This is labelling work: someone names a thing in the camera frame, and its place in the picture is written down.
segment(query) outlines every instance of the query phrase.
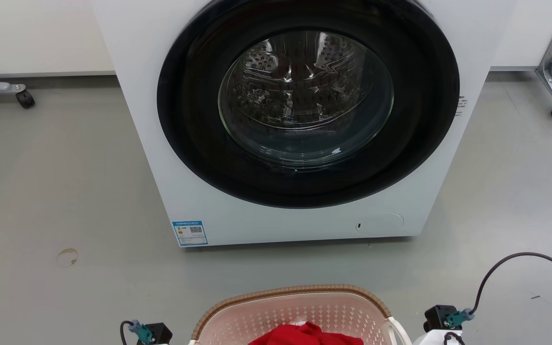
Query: white cabinet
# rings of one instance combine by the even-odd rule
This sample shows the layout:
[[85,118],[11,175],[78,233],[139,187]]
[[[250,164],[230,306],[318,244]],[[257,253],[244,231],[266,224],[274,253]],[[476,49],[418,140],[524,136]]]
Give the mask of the white cabinet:
[[493,66],[534,69],[552,38],[552,0],[518,0]]
[[90,0],[0,0],[0,74],[113,72]]

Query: red garment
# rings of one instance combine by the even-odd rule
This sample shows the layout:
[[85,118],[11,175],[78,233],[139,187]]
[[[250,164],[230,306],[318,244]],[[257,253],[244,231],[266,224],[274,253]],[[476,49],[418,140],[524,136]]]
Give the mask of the red garment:
[[344,334],[324,333],[317,325],[307,322],[303,326],[278,326],[249,345],[363,345],[363,341]]

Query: white washing machine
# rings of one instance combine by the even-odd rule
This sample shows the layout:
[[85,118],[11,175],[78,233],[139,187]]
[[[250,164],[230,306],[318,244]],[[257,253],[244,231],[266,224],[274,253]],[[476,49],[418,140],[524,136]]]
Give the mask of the white washing machine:
[[420,234],[514,2],[94,8],[178,243],[193,247]]

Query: woven basket rim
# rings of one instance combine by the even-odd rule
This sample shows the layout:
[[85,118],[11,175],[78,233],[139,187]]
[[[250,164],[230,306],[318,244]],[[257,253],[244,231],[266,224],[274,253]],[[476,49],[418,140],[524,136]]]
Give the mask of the woven basket rim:
[[380,310],[381,314],[383,314],[385,319],[392,316],[391,312],[385,306],[385,303],[383,303],[383,301],[381,301],[370,291],[367,291],[364,288],[359,288],[357,286],[348,285],[348,284],[326,284],[326,285],[292,286],[288,288],[282,287],[282,288],[274,288],[272,290],[247,293],[246,295],[232,297],[231,299],[226,299],[224,301],[221,301],[215,304],[215,306],[210,308],[206,313],[204,313],[204,316],[202,316],[201,319],[199,319],[197,326],[195,326],[195,329],[193,330],[193,336],[191,336],[191,339],[198,340],[199,337],[201,336],[202,330],[206,326],[206,323],[208,323],[208,321],[212,319],[212,317],[215,316],[217,312],[220,312],[221,310],[228,308],[230,306],[234,306],[236,304],[246,303],[250,301],[256,301],[258,299],[269,299],[271,297],[300,295],[303,293],[327,293],[327,292],[346,292],[346,293],[352,293],[354,295],[363,297],[364,299],[367,299],[372,304],[374,304],[374,306]]

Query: black cable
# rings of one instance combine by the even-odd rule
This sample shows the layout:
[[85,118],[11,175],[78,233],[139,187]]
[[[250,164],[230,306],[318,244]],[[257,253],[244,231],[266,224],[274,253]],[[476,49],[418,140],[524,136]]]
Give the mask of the black cable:
[[447,345],[447,342],[451,340],[451,336],[454,336],[455,340],[460,343],[460,345],[466,345],[466,343],[464,343],[464,339],[462,339],[460,336],[458,336],[457,333],[454,332],[448,332],[444,335],[444,345]]
[[127,345],[127,342],[125,341],[125,334],[123,333],[123,326],[125,325],[132,326],[133,322],[127,320],[121,322],[121,341],[123,342],[123,345]]
[[474,308],[471,309],[470,315],[476,312],[476,309],[478,308],[478,303],[480,302],[480,294],[483,292],[484,284],[487,282],[487,279],[489,279],[489,276],[491,275],[491,273],[493,273],[493,271],[495,271],[504,262],[516,257],[539,257],[552,262],[552,258],[550,256],[540,254],[540,253],[531,253],[531,252],[516,253],[503,258],[497,264],[495,264],[491,269],[489,269],[489,272],[483,278],[483,281],[480,283],[480,288],[478,288],[478,294],[476,295],[476,302],[474,303]]

